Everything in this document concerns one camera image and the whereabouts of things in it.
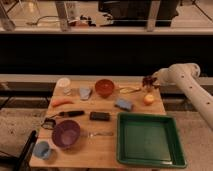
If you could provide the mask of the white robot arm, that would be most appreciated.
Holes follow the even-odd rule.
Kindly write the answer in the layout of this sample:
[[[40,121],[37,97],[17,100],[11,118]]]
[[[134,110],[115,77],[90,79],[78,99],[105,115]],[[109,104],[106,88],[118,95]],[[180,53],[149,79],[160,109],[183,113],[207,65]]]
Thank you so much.
[[[200,73],[200,67],[196,63],[173,64],[159,69],[153,75],[145,76],[142,86],[151,92],[160,85],[175,84],[213,131],[213,96],[196,81]]]

